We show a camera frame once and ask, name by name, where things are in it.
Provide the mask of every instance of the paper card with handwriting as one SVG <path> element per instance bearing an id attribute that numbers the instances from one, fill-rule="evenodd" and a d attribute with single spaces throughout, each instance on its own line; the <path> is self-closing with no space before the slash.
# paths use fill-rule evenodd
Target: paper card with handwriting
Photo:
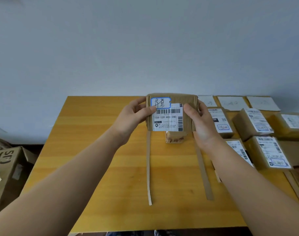
<path id="1" fill-rule="evenodd" d="M 221 106 L 229 111 L 240 111 L 249 108 L 243 97 L 237 96 L 218 96 Z"/>
<path id="2" fill-rule="evenodd" d="M 247 96 L 252 108 L 267 111 L 281 111 L 271 97 Z"/>
<path id="3" fill-rule="evenodd" d="M 198 96 L 198 99 L 205 103 L 207 107 L 217 107 L 213 95 Z"/>

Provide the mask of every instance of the wall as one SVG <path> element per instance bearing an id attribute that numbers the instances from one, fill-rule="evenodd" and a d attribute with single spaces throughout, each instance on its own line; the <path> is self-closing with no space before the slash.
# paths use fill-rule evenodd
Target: wall
<path id="1" fill-rule="evenodd" d="M 299 0 L 0 0 L 0 137 L 68 95 L 271 95 L 299 111 Z"/>

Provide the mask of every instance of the cardboard strip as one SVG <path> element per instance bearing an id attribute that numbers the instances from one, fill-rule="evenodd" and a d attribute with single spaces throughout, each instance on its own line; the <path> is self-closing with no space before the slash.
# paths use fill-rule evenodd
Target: cardboard strip
<path id="1" fill-rule="evenodd" d="M 199 168 L 200 168 L 201 177 L 202 177 L 202 181 L 203 181 L 203 185 L 204 185 L 205 195 L 207 197 L 207 200 L 214 200 L 211 184 L 208 179 L 207 172 L 205 170 L 201 150 L 198 147 L 198 145 L 196 144 L 195 140 L 194 140 L 194 147 L 195 147 L 195 151 L 196 151 L 196 156 L 198 157 Z"/>
<path id="2" fill-rule="evenodd" d="M 291 187 L 293 188 L 297 198 L 299 199 L 299 186 L 297 185 L 292 173 L 288 170 L 284 171 L 284 175 L 286 176 L 288 182 L 290 183 Z"/>
<path id="3" fill-rule="evenodd" d="M 149 157 L 150 157 L 150 131 L 147 131 L 146 137 L 146 181 L 147 181 L 147 196 L 149 199 L 149 205 L 152 205 L 152 199 L 150 197 L 150 185 L 149 185 Z"/>

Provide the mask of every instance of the left arm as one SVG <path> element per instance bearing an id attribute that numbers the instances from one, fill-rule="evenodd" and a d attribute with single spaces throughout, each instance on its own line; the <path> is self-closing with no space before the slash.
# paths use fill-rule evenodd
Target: left arm
<path id="1" fill-rule="evenodd" d="M 108 169 L 117 149 L 156 107 L 124 107 L 115 123 L 71 161 L 0 212 L 0 235 L 68 235 Z"/>

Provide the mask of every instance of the hand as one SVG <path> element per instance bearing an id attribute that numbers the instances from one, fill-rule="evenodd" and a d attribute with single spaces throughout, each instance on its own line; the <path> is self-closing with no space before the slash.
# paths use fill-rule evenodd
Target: hand
<path id="1" fill-rule="evenodd" d="M 140 97 L 131 101 L 122 109 L 116 121 L 111 126 L 110 130 L 114 131 L 122 139 L 120 145 L 126 144 L 138 124 L 145 121 L 147 116 L 152 115 L 156 111 L 155 106 L 146 107 L 146 104 L 143 103 L 145 100 L 146 97 Z"/>
<path id="2" fill-rule="evenodd" d="M 193 132 L 193 134 L 201 149 L 205 149 L 213 142 L 222 140 L 215 128 L 212 116 L 203 102 L 199 100 L 200 113 L 187 103 L 183 106 L 183 110 L 195 123 L 196 132 Z"/>

